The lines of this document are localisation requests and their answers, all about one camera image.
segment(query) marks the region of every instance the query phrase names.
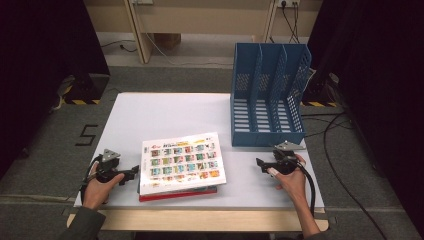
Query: white table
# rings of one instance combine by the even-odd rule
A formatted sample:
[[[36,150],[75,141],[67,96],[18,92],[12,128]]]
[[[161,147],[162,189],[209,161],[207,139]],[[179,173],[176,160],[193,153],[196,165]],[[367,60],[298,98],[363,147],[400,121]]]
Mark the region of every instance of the white table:
[[[102,229],[300,231],[288,195],[275,190],[277,182],[256,165],[256,157],[275,161],[272,149],[232,147],[230,121],[229,94],[119,94],[93,158],[107,148],[121,154],[118,169],[131,169],[140,164],[144,140],[218,132],[227,184],[220,185],[216,194],[139,202],[137,175],[110,194],[109,203],[101,210],[107,216]],[[296,153],[308,163],[306,169],[316,186],[316,212],[323,212],[324,203],[308,152]],[[75,206],[81,206],[79,197]],[[326,219],[317,219],[317,223],[321,230],[328,228]]]

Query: human hand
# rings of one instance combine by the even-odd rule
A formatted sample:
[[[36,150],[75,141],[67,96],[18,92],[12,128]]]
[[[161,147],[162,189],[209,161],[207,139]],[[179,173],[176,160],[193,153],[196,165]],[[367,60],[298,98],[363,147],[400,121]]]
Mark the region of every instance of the human hand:
[[[99,163],[97,161],[93,164],[93,167],[90,170],[90,175],[96,172],[98,164]],[[112,188],[124,177],[125,174],[118,174],[107,183],[101,183],[96,178],[92,179],[88,182],[87,189],[85,190],[82,206],[92,210],[98,210],[100,205],[107,202],[107,198]]]
[[[296,154],[296,157],[302,164],[306,164],[305,159],[303,159],[300,155]],[[288,175],[283,175],[281,173],[273,175],[276,179],[280,181],[280,184],[276,186],[276,188],[284,189],[289,194],[293,202],[296,203],[298,200],[306,200],[305,175],[299,168],[296,168],[292,173]]]

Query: red book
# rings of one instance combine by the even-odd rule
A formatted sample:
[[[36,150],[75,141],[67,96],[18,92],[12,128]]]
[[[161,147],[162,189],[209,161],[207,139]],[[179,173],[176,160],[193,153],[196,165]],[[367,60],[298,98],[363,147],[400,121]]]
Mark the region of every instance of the red book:
[[[143,196],[140,195],[138,200],[140,202],[147,202],[147,201],[154,201],[154,200],[161,200],[161,199],[168,199],[168,198],[179,198],[179,197],[188,197],[188,196],[196,196],[196,195],[203,195],[203,194],[212,194],[217,192],[218,192],[218,188],[216,186],[209,186],[209,187],[202,187],[202,188],[193,188],[193,189],[178,190],[178,191],[172,191],[172,192],[149,194],[149,195],[143,195]]]

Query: gray carpet floor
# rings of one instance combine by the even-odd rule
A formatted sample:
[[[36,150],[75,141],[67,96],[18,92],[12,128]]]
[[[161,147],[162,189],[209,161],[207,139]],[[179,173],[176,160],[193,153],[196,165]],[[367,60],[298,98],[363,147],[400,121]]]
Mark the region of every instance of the gray carpet floor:
[[[111,78],[97,105],[63,105],[53,112],[0,181],[0,239],[55,239],[66,227],[80,181],[119,92],[229,93],[232,70],[110,67]],[[317,181],[330,221],[329,239],[382,239],[370,218],[342,187],[326,158],[323,131],[341,107],[301,107]],[[421,239],[387,179],[373,168],[346,115],[326,134],[331,165],[351,195],[388,239]],[[94,135],[80,137],[85,133]],[[297,233],[279,233],[277,237]],[[106,239],[133,239],[130,232],[102,231]]]

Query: power outlet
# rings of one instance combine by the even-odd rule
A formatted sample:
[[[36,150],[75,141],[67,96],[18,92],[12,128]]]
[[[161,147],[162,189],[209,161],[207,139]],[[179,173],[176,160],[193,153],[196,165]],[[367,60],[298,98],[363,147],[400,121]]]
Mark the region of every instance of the power outlet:
[[[294,8],[294,4],[297,3],[297,6],[299,7],[300,0],[278,0],[278,7],[281,7],[281,3],[285,1],[286,2],[286,8]]]

